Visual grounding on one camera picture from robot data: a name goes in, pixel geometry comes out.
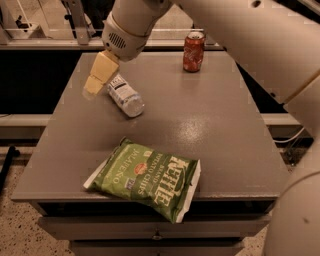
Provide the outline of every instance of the table top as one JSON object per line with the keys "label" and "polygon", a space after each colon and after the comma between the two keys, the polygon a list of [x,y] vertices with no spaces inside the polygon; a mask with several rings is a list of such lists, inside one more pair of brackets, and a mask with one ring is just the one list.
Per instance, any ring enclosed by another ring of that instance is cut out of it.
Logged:
{"label": "table top", "polygon": [[182,52],[145,52],[120,63],[142,95],[144,113],[128,118],[107,89],[82,88],[96,53],[82,54],[12,199],[109,201],[83,183],[123,137],[201,161],[194,200],[275,199],[289,174],[236,67],[225,52],[205,52],[200,72],[182,69]]}

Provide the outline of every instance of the green chip bag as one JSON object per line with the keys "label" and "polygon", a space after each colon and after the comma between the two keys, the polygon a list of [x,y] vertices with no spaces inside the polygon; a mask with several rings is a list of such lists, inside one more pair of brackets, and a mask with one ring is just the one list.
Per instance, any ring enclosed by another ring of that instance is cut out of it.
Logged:
{"label": "green chip bag", "polygon": [[198,160],[161,153],[125,138],[84,187],[151,206],[171,223],[180,223],[200,170]]}

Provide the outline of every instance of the red soda can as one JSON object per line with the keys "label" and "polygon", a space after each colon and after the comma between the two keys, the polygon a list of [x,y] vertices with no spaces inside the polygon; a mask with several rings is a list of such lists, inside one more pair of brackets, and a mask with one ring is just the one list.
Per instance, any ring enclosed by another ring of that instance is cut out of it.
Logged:
{"label": "red soda can", "polygon": [[197,72],[201,68],[205,36],[200,31],[192,31],[184,41],[183,69]]}

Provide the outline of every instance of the speckled floor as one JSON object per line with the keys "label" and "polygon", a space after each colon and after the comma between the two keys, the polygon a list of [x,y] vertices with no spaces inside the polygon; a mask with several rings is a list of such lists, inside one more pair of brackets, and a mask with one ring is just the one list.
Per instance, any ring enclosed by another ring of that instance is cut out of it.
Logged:
{"label": "speckled floor", "polygon": [[[40,214],[26,203],[14,203],[10,196],[33,152],[33,147],[17,147],[4,189],[0,195],[0,256],[73,256],[68,241],[57,241],[38,225]],[[0,147],[0,167],[8,147]],[[266,228],[244,239],[245,249],[237,256],[261,256]]]}

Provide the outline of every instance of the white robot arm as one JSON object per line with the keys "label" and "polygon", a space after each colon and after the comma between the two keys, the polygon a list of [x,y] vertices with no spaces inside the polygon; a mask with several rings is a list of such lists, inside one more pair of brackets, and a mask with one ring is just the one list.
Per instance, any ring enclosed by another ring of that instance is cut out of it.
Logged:
{"label": "white robot arm", "polygon": [[320,255],[320,25],[272,0],[116,0],[102,35],[106,48],[135,58],[172,4],[314,137],[277,201],[264,256]]}

